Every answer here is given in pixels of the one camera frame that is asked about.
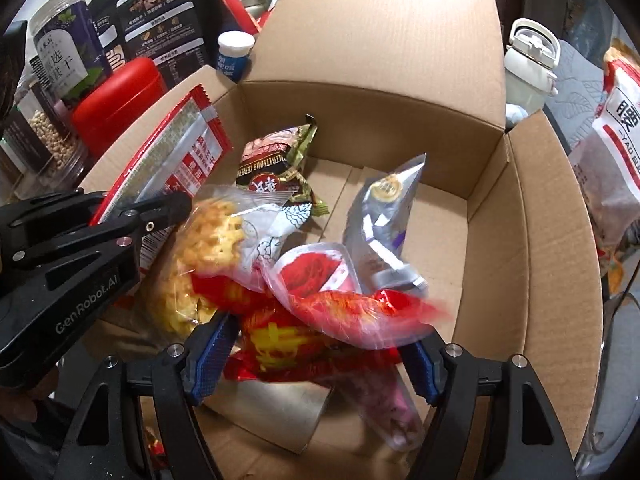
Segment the person's left hand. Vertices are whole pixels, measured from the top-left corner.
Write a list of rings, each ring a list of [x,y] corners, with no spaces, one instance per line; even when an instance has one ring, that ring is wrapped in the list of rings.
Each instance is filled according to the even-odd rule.
[[[50,396],[58,386],[59,377],[60,372],[55,366],[32,390],[21,392],[2,388],[0,394],[1,418],[7,422],[35,422],[37,420],[35,402]]]

